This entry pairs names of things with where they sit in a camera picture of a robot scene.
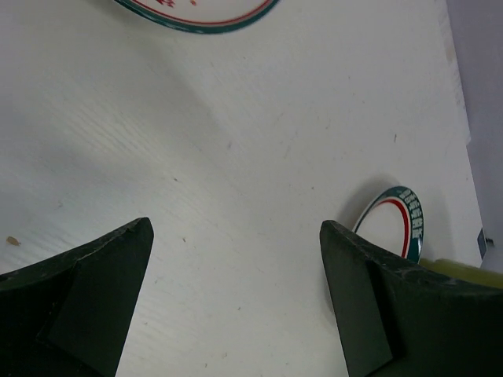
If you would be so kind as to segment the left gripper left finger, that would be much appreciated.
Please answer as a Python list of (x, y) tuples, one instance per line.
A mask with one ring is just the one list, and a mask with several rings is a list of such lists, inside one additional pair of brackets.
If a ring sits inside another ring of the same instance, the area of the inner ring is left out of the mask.
[(135, 219), (1, 275), (3, 376), (114, 376), (154, 240)]

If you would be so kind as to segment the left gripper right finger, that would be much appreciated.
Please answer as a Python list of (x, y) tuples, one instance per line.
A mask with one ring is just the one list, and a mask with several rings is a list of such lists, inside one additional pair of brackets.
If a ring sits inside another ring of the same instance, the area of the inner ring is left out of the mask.
[(501, 375), (501, 289), (433, 272), (336, 221), (319, 236), (349, 375)]

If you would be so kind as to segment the white plate teal red rim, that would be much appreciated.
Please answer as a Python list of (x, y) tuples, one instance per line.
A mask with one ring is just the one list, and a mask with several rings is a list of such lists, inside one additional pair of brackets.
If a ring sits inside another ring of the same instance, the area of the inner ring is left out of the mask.
[(386, 188), (370, 201), (353, 232), (411, 262), (420, 261), (424, 214), (417, 194), (402, 185)]

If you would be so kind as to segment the orange sunburst white plate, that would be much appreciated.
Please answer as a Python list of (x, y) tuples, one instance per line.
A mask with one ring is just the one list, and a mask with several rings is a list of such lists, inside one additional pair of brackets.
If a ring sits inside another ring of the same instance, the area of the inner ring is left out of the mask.
[(164, 27), (214, 35), (255, 23), (278, 0), (117, 0), (116, 3)]

